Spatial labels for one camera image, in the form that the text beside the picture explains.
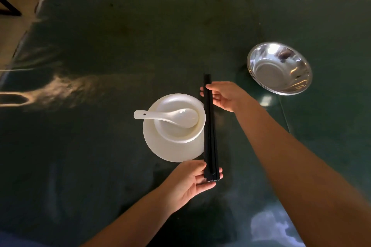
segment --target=left hand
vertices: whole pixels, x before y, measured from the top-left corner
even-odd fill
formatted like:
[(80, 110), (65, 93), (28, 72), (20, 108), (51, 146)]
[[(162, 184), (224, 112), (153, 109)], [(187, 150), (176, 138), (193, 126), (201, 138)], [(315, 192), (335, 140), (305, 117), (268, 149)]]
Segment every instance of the left hand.
[[(206, 183), (203, 175), (205, 167), (206, 162), (203, 160), (184, 161), (158, 187), (166, 198), (171, 213), (179, 210), (197, 194), (215, 187), (215, 182)], [(219, 168), (220, 179), (223, 178), (222, 171)]]

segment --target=chopsticks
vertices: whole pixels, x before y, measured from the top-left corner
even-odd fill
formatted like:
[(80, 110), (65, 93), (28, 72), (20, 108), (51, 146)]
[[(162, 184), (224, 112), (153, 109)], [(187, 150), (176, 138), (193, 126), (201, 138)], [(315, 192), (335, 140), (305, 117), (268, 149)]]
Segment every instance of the chopsticks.
[(212, 91), (206, 88), (211, 83), (210, 74), (204, 74), (204, 109), (206, 122), (204, 127), (204, 177), (208, 182), (220, 180), (218, 148), (216, 143), (215, 116)]

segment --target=white saucer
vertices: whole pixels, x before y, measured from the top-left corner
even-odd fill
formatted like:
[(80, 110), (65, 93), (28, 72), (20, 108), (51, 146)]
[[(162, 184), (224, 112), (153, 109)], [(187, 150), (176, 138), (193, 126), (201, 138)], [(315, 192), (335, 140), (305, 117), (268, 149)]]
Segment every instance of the white saucer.
[[(158, 104), (168, 96), (170, 95), (166, 95), (155, 101), (149, 108), (149, 111), (156, 111)], [(179, 144), (167, 141), (161, 137), (155, 128), (153, 119), (144, 119), (143, 136), (151, 151), (166, 161), (183, 162), (192, 160), (204, 152), (204, 130), (202, 130), (201, 134), (193, 141)]]

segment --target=stainless steel bowl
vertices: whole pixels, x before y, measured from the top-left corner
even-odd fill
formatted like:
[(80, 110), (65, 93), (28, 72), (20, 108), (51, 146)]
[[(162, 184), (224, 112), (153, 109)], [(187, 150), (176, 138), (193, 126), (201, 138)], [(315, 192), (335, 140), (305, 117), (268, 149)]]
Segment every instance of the stainless steel bowl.
[(265, 42), (248, 54), (248, 71), (259, 85), (279, 95), (295, 95), (312, 83), (312, 69), (293, 48)]

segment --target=ceramic spoon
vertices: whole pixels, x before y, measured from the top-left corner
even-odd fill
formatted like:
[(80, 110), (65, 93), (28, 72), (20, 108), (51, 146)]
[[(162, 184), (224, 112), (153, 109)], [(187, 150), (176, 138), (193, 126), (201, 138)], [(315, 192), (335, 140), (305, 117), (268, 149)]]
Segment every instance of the ceramic spoon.
[(198, 114), (191, 108), (178, 109), (169, 113), (156, 111), (135, 111), (135, 119), (158, 119), (182, 128), (191, 128), (198, 122)]

